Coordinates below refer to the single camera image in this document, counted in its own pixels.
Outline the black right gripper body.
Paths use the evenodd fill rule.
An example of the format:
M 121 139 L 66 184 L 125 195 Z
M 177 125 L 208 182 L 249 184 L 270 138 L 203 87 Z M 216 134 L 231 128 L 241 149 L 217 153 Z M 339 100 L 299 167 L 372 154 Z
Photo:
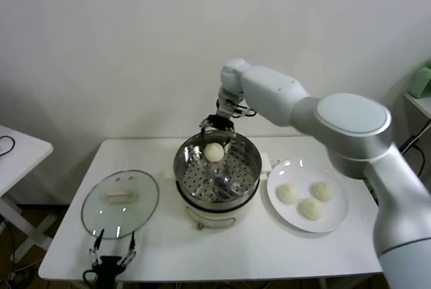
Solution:
M 207 126 L 220 130 L 220 131 L 233 131 L 234 130 L 234 123 L 226 118 L 221 117 L 219 115 L 209 115 L 206 118 Z

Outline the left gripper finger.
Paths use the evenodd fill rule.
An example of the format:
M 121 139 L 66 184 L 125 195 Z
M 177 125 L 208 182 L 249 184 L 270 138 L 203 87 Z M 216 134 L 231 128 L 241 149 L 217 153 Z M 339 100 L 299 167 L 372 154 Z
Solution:
M 118 262 L 118 265 L 128 265 L 132 260 L 135 258 L 137 254 L 136 248 L 135 248 L 135 233 L 132 232 L 131 234 L 131 240 L 129 243 L 129 249 L 127 254 Z
M 101 259 L 98 256 L 98 250 L 104 236 L 104 229 L 100 231 L 100 234 L 96 237 L 93 247 L 90 247 L 88 253 L 90 256 L 90 261 L 92 265 L 100 265 Z

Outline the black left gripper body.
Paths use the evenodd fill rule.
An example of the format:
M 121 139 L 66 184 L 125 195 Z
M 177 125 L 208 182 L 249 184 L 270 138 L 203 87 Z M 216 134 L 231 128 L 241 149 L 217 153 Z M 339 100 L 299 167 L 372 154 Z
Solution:
M 126 269 L 121 259 L 119 256 L 101 256 L 100 262 L 92 267 L 92 273 L 96 275 L 95 289 L 115 288 L 117 276 Z

